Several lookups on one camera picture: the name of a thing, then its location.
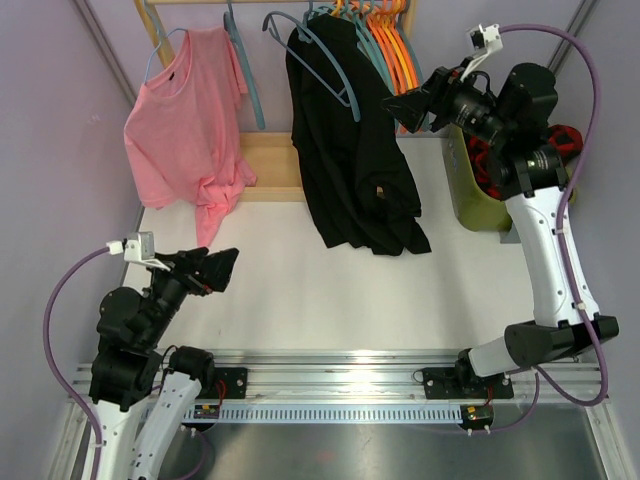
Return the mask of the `red black plaid shirt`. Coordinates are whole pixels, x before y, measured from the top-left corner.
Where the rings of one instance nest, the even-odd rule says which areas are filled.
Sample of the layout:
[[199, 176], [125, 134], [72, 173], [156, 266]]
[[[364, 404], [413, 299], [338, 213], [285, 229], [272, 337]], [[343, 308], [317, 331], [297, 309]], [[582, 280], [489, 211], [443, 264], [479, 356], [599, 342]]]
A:
[[[549, 143], [560, 154], [564, 166], [578, 157], [583, 150], [582, 134], [571, 126], [552, 125], [546, 130], [546, 135]], [[502, 196], [498, 188], [491, 182], [487, 170], [489, 145], [466, 133], [463, 134], [463, 137], [476, 184], [491, 198], [501, 200]]]

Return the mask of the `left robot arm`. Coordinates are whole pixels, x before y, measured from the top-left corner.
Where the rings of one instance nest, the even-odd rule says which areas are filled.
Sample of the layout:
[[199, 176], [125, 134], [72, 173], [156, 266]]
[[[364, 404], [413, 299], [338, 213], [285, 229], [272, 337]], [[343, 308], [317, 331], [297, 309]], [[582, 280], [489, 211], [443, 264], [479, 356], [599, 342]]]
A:
[[142, 292], [119, 287], [100, 305], [89, 390], [97, 425], [86, 479], [158, 478], [188, 407], [216, 385], [212, 353], [182, 346], [165, 358], [158, 343], [188, 296], [226, 290], [239, 251], [202, 247], [159, 254], [130, 240], [123, 254], [145, 267], [151, 280]]

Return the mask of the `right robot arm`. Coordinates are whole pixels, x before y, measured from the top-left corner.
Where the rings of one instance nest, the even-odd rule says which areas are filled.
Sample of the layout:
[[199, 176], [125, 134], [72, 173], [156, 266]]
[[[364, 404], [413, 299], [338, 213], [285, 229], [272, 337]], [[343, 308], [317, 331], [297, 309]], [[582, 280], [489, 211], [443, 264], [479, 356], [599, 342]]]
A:
[[567, 211], [572, 179], [546, 135], [558, 100], [555, 77], [541, 65], [521, 63], [493, 94], [475, 87], [476, 76], [441, 67], [422, 86], [382, 102], [411, 133], [432, 115], [432, 131], [455, 125], [487, 144], [489, 178], [517, 230], [531, 282], [532, 319], [461, 351], [441, 382], [476, 396], [507, 374], [542, 373], [546, 363], [592, 351], [601, 374], [600, 391], [589, 402], [596, 405], [609, 386], [603, 345], [619, 325], [591, 296], [573, 240]]

